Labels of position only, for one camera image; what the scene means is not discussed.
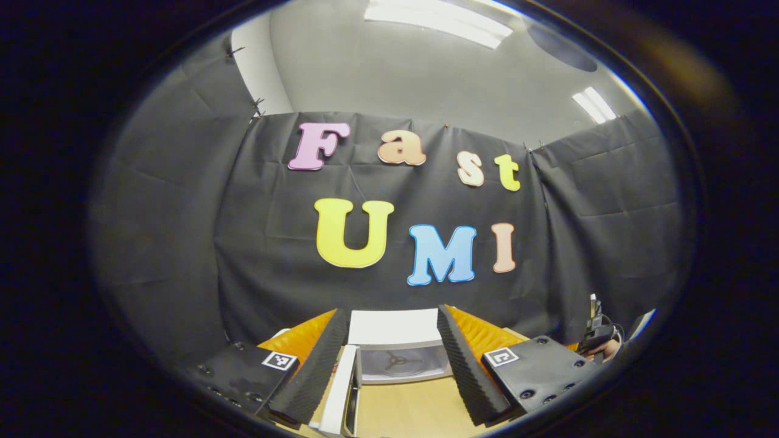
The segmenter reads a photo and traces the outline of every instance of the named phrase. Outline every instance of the blue letter m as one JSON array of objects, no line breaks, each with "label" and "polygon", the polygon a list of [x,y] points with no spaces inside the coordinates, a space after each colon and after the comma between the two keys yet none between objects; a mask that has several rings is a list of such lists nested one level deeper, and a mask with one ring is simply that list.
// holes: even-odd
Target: blue letter m
[{"label": "blue letter m", "polygon": [[417,243],[414,273],[408,278],[409,285],[423,286],[430,283],[432,278],[428,274],[428,262],[439,283],[446,277],[450,267],[452,273],[449,274],[449,281],[469,281],[476,276],[471,269],[474,237],[476,237],[474,228],[457,227],[446,248],[443,247],[441,237],[432,225],[414,225],[409,228],[408,234]]}]

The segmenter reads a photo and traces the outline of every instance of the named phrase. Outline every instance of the yellow letter u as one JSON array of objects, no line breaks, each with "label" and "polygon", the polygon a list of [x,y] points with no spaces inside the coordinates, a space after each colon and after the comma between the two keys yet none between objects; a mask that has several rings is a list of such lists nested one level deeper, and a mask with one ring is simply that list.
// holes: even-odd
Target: yellow letter u
[{"label": "yellow letter u", "polygon": [[368,244],[363,249],[344,244],[346,214],[354,207],[350,201],[324,198],[314,203],[319,212],[316,226],[316,249],[327,262],[337,267],[369,267],[381,260],[387,246],[387,217],[395,211],[391,203],[366,201],[362,209],[368,214]]}]

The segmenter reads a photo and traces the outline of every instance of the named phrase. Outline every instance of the fluorescent light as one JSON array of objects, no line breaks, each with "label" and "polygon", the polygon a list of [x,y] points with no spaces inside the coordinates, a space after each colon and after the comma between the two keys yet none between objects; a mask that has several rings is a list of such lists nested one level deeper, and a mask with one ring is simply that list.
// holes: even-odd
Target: fluorescent light
[{"label": "fluorescent light", "polygon": [[481,3],[482,5],[487,5],[491,8],[498,9],[500,12],[507,13],[511,16],[517,16],[522,18],[522,14],[517,12],[514,9],[511,9],[509,6],[506,6],[500,2],[495,2],[494,0],[474,0],[476,3]]},{"label": "fluorescent light", "polygon": [[593,87],[588,87],[584,93],[574,94],[573,99],[579,106],[584,108],[584,111],[586,111],[599,125],[606,122],[606,120],[617,118],[614,111],[612,111],[606,101],[603,100],[603,97],[601,97]]},{"label": "fluorescent light", "polygon": [[439,0],[371,0],[365,19],[440,30],[493,49],[512,33],[493,19]]},{"label": "fluorescent light", "polygon": [[606,101],[603,100],[603,97],[601,97],[600,94],[595,91],[593,87],[588,87],[584,94],[590,98],[590,101],[595,104],[597,109],[603,114],[604,117],[606,117],[609,120],[614,120],[617,118],[617,115],[614,114],[614,111],[608,106]]}]

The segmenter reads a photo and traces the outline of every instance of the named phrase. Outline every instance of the white container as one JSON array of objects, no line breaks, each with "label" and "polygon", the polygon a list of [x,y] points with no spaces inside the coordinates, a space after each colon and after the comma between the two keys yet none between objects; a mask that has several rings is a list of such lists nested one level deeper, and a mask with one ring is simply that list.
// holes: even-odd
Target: white container
[{"label": "white container", "polygon": [[348,344],[359,347],[362,383],[409,383],[451,376],[437,318],[438,309],[352,311]]}]

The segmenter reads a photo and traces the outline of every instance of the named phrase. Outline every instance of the black foam pad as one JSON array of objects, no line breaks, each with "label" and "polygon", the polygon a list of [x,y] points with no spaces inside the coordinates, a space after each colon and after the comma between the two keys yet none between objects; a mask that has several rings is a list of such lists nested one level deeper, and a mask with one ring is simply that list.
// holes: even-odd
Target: black foam pad
[{"label": "black foam pad", "polygon": [[311,421],[325,394],[346,334],[346,312],[338,309],[298,373],[270,402],[274,421],[294,428]]},{"label": "black foam pad", "polygon": [[474,426],[501,418],[511,408],[511,404],[481,369],[465,336],[445,306],[439,306],[438,330],[452,366],[457,390]]}]

